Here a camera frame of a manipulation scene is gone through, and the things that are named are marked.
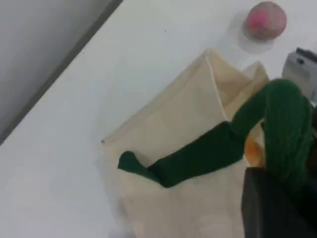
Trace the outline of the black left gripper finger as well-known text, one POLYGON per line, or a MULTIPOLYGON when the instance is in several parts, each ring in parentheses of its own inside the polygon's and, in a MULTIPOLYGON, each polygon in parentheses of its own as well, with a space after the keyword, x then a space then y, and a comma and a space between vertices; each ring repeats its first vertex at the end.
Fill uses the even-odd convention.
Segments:
POLYGON ((299 204, 266 170, 247 168, 241 201, 247 238, 315 238, 317 236, 317 181, 310 177, 299 204))

